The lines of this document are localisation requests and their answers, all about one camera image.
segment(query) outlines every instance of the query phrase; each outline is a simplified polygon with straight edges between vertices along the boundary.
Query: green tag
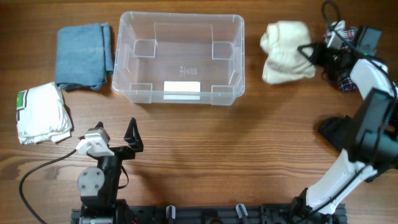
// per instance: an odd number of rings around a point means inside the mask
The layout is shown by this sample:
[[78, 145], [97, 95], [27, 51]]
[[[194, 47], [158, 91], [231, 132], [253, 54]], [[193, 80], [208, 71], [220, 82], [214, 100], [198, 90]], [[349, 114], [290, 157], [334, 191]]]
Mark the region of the green tag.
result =
[[22, 110], [26, 107], [26, 94], [27, 90], [20, 91], [17, 94], [17, 110]]

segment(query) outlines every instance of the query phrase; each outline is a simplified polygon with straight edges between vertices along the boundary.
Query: white arm segment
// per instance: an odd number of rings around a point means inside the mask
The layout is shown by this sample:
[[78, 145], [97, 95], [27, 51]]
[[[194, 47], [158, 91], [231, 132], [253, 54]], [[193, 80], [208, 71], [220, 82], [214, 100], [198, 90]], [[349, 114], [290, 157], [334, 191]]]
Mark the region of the white arm segment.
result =
[[[314, 185], [308, 188], [306, 201], [307, 205], [313, 210], [323, 205], [330, 198], [337, 194], [344, 185], [365, 166], [363, 162], [350, 162], [348, 153], [345, 149], [341, 151], [340, 156], [326, 174]], [[337, 205], [353, 191], [363, 180], [377, 174], [377, 170], [372, 166], [367, 166], [361, 174], [329, 205], [325, 206], [319, 212], [322, 214], [333, 214]]]
[[114, 152], [108, 148], [109, 136], [103, 128], [87, 131], [85, 138], [76, 146], [79, 154], [87, 154], [94, 157], [114, 156]]
[[[376, 65], [381, 66], [381, 68], [387, 72], [387, 66], [380, 62], [373, 61]], [[356, 84], [361, 93], [362, 99], [365, 99], [372, 88], [377, 88], [379, 90], [385, 91], [393, 95], [391, 84], [389, 83], [387, 77], [383, 75], [375, 66], [373, 66], [366, 59], [359, 59], [355, 66], [353, 67], [350, 77], [352, 81]]]

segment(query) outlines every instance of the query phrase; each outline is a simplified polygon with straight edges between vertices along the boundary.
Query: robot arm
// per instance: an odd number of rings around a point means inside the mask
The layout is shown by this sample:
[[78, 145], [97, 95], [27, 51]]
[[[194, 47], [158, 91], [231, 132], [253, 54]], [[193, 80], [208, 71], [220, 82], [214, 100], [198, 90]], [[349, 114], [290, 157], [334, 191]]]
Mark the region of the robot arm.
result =
[[109, 148], [109, 140], [103, 124], [99, 122], [87, 131], [76, 147], [80, 154], [87, 154], [98, 161], [96, 167], [85, 169], [78, 178], [83, 203], [80, 224], [131, 223], [134, 218], [126, 201], [117, 200], [117, 195], [118, 189], [123, 188], [119, 186], [122, 170], [126, 174], [122, 161], [134, 159], [136, 152], [144, 150], [136, 120], [131, 119], [124, 136], [128, 146]]
[[[309, 210], [327, 215], [363, 180], [377, 170], [398, 168], [398, 107], [385, 91], [372, 89], [357, 111], [332, 167], [305, 194]], [[389, 129], [380, 135], [380, 123]]]

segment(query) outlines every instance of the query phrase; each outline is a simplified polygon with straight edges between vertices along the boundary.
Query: white label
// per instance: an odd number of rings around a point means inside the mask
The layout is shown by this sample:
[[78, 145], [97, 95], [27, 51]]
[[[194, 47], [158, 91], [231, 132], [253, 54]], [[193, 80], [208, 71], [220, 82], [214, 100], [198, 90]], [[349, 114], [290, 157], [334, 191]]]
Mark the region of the white label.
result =
[[168, 95], [165, 93], [164, 100], [200, 100], [198, 95], [189, 95], [190, 93], [200, 92], [200, 82], [164, 82], [165, 92], [187, 92], [187, 95]]

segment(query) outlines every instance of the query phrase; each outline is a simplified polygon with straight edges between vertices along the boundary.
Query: plastic storage container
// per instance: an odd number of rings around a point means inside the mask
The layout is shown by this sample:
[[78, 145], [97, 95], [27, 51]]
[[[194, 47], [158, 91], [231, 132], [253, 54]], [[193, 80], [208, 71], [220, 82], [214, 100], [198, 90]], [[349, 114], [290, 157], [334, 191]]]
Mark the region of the plastic storage container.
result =
[[112, 87], [134, 103], [231, 105], [244, 93], [243, 18], [125, 12]]

